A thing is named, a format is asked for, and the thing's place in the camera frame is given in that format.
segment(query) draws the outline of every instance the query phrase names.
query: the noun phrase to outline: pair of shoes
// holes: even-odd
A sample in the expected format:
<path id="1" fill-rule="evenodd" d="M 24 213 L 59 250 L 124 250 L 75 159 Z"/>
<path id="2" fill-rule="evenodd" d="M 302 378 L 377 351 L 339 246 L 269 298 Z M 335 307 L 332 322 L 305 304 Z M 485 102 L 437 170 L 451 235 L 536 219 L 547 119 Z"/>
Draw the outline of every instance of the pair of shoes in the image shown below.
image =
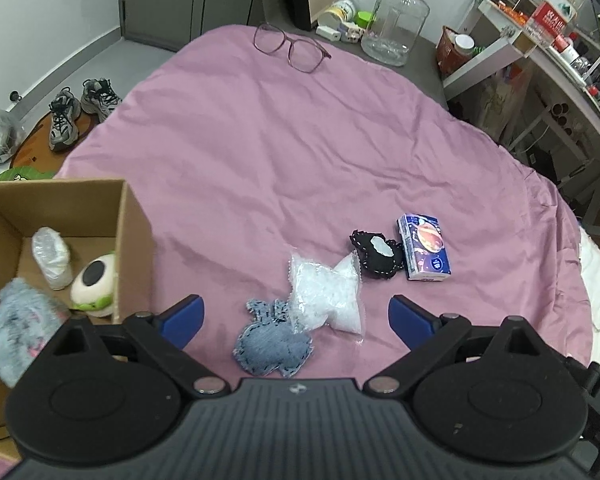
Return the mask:
<path id="1" fill-rule="evenodd" d="M 80 131 L 75 120 L 82 110 L 87 114 L 96 114 L 103 122 L 122 101 L 107 79 L 87 79 L 82 86 L 79 101 L 71 89 L 65 87 L 49 105 L 52 117 L 49 148 L 52 152 L 64 152 L 78 141 Z"/>

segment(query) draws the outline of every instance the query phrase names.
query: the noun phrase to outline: gray floor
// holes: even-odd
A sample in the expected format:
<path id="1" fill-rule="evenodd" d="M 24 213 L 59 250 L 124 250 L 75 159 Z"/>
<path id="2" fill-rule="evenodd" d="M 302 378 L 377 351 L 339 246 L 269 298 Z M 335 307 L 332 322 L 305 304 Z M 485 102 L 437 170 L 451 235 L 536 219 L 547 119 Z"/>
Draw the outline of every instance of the gray floor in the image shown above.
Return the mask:
<path id="1" fill-rule="evenodd" d="M 173 56 L 173 52 L 147 46 L 133 41 L 120 40 L 89 60 L 62 81 L 42 101 L 25 115 L 22 125 L 30 132 L 36 123 L 49 111 L 49 103 L 65 86 L 71 88 L 79 98 L 82 82 L 90 78 L 106 78 L 116 93 L 124 98 L 139 82 Z M 9 163 L 0 166 L 0 173 L 8 169 Z"/>

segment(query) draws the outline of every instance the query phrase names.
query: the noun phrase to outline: wooden board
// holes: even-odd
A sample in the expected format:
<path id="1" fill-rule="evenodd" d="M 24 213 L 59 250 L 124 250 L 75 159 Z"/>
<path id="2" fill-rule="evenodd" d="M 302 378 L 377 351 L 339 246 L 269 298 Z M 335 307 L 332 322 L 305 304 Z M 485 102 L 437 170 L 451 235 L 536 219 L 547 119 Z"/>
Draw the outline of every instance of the wooden board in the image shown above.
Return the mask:
<path id="1" fill-rule="evenodd" d="M 10 168 L 21 166 L 32 166 L 38 171 L 58 171 L 66 156 L 71 150 L 80 144 L 98 124 L 96 115 L 87 115 L 82 112 L 75 123 L 80 130 L 78 141 L 65 152 L 52 152 L 49 148 L 49 131 L 51 131 L 51 113 L 48 113 L 38 121 L 29 137 L 20 145 L 18 151 L 11 159 Z"/>

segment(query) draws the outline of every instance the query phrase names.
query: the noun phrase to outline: large clear plastic jug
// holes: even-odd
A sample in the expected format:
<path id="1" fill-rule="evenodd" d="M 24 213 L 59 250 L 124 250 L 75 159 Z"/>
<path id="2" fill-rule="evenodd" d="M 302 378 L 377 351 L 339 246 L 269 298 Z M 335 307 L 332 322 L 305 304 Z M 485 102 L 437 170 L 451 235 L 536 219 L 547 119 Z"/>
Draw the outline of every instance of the large clear plastic jug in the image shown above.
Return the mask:
<path id="1" fill-rule="evenodd" d="M 404 65 L 429 10 L 424 0 L 377 0 L 362 50 L 382 63 Z"/>

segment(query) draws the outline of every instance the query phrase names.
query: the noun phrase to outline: water bottle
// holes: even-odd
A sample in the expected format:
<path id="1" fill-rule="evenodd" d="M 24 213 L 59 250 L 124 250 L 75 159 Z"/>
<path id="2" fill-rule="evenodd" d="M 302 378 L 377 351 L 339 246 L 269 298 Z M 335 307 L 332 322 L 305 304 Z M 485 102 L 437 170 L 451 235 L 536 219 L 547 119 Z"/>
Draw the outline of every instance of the water bottle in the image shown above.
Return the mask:
<path id="1" fill-rule="evenodd" d="M 377 0 L 362 50 L 382 63 L 404 65 L 429 11 L 424 0 Z"/>
<path id="2" fill-rule="evenodd" d="M 544 0 L 525 25 L 526 34 L 547 48 L 578 13 L 584 0 Z"/>

